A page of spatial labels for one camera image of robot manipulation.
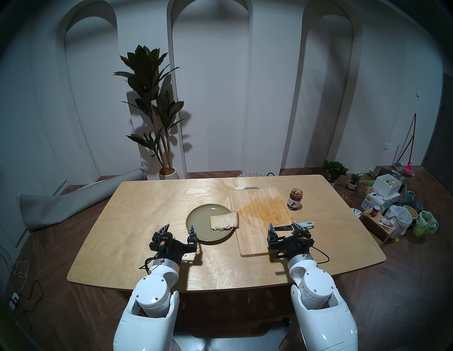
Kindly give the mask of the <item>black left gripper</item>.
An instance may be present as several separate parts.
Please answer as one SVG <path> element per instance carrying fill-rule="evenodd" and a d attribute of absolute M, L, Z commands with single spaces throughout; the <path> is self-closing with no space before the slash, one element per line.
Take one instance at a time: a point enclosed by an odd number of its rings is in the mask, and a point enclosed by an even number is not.
<path fill-rule="evenodd" d="M 170 260 L 180 265 L 185 254 L 197 251 L 197 233 L 195 226 L 191 225 L 187 244 L 184 244 L 176 239 L 171 239 L 171 233 L 168 232 L 169 226 L 170 224 L 166 224 L 153 234 L 149 247 L 151 251 L 157 253 L 156 259 Z"/>

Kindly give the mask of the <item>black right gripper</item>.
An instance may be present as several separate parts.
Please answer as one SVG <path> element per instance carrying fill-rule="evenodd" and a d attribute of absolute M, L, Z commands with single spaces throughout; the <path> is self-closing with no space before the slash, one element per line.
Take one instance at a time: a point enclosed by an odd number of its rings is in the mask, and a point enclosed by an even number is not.
<path fill-rule="evenodd" d="M 279 237 L 272 223 L 269 224 L 267 242 L 268 248 L 275 251 L 274 258 L 291 260 L 297 255 L 309 255 L 309 250 L 314 245 L 314 239 L 309 232 L 312 222 L 292 222 L 293 236 Z"/>

